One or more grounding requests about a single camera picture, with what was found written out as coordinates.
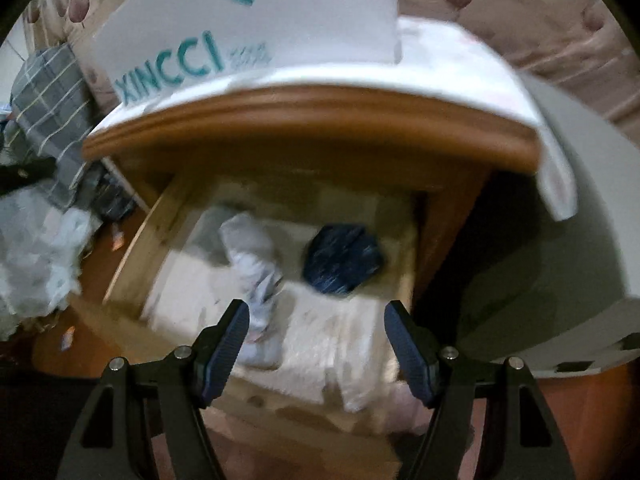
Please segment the white leaf-print sheet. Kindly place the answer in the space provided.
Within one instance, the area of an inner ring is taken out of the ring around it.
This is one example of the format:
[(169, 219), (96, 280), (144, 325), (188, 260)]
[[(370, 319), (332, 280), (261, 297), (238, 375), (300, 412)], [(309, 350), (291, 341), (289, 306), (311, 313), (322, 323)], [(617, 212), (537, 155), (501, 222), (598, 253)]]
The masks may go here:
[(81, 292), (80, 259), (100, 220), (52, 205), (39, 188), (1, 199), (1, 339), (18, 326), (68, 307)]

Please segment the white patterned table cover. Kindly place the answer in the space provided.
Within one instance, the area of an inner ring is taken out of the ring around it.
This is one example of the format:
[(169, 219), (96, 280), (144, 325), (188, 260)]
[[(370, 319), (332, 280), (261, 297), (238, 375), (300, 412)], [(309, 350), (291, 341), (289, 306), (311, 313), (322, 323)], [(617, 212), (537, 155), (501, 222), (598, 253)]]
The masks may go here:
[(233, 91), (294, 84), (387, 90), (462, 105), (534, 129), (541, 144), (538, 193), (553, 220), (574, 217), (578, 211), (574, 171), (516, 70), (457, 24), (403, 15), (397, 20), (397, 31), (401, 50), (397, 64), (307, 64), (209, 79), (141, 104), (120, 104), (93, 128), (89, 138), (157, 110)]

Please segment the grey plaid blanket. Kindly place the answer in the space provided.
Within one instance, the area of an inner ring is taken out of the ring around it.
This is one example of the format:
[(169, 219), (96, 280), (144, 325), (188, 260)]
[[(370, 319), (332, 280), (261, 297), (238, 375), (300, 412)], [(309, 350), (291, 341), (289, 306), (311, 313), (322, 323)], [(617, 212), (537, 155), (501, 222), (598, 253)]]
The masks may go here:
[(67, 44), (33, 53), (18, 71), (4, 128), (11, 162), (55, 159), (55, 172), (40, 182), (47, 198), (63, 209), (88, 209), (101, 169), (85, 162), (81, 145), (96, 125), (98, 108)]

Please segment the brown wooden nightstand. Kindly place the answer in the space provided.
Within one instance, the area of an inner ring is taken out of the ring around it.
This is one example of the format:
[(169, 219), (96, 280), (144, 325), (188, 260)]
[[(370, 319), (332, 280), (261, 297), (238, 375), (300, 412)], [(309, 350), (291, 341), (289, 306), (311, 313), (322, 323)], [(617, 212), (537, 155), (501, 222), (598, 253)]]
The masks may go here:
[(215, 174), (280, 174), (400, 188), (418, 227), (411, 305), (454, 244), (492, 170), (534, 174), (532, 127), (424, 96), (345, 86), (275, 86), (209, 96), (105, 126), (85, 158), (111, 156), (129, 177), (172, 182), (122, 259), (105, 298), (139, 315), (182, 207)]

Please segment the white underwear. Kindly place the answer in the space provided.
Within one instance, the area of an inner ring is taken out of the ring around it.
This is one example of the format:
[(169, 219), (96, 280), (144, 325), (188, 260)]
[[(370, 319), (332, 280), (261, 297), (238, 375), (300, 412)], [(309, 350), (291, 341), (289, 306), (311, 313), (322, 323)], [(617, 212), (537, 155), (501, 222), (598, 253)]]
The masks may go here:
[(246, 211), (226, 220), (218, 232), (250, 311), (239, 362), (247, 367), (274, 370), (282, 362), (283, 346), (276, 321), (283, 278), (276, 245), (264, 226)]

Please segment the leaf-pattern curtain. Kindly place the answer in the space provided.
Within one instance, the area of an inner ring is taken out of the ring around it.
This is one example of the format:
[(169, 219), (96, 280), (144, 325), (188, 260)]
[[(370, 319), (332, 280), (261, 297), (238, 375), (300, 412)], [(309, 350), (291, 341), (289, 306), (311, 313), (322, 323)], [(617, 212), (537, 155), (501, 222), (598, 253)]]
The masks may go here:
[[(126, 0), (29, 0), (20, 15), (30, 52), (90, 32)], [(639, 53), (602, 0), (398, 0), (405, 15), (452, 21), (509, 63), (576, 96), (631, 139), (639, 136)]]

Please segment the wooden nightstand drawer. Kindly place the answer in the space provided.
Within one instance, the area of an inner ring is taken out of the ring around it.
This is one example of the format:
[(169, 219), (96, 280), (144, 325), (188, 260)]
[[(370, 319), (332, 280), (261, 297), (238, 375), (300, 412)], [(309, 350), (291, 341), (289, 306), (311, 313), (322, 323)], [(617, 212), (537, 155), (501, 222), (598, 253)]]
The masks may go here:
[[(329, 226), (363, 229), (383, 261), (350, 292), (319, 292), (303, 276), (311, 243)], [(410, 298), (415, 252), (405, 191), (183, 174), (152, 207), (103, 300), (73, 307), (142, 363), (193, 344), (231, 301), (247, 301), (247, 340), (206, 425), (286, 460), (361, 476), (396, 466), (386, 422), (398, 367), (383, 311)]]

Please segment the dark blue sparkly garment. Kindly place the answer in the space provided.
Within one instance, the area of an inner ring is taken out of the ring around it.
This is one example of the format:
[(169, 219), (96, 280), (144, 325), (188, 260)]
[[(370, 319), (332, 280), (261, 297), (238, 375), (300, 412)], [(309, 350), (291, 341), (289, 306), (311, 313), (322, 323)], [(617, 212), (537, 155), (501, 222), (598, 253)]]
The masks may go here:
[(378, 239), (366, 226), (332, 223), (322, 226), (306, 246), (302, 278), (320, 294), (346, 296), (384, 266)]

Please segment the orange blue wrapper on floor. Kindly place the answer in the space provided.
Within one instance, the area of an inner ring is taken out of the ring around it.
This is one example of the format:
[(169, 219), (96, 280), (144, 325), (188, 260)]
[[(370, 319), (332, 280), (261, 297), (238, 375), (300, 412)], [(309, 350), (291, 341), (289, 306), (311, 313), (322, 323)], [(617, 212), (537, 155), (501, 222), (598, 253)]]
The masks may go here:
[(68, 351), (70, 350), (70, 348), (72, 348), (72, 345), (74, 343), (75, 332), (76, 332), (76, 327), (70, 326), (66, 328), (64, 333), (62, 333), (61, 345), (60, 345), (60, 349), (62, 352)]

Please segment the white XINCCI shoe box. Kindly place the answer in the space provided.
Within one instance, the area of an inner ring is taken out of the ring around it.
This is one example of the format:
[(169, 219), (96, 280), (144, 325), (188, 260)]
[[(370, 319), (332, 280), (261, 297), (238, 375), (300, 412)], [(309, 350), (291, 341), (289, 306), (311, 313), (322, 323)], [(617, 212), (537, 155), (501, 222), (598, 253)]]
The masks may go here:
[(126, 0), (92, 50), (130, 107), (246, 70), (393, 63), (397, 36), (397, 0)]

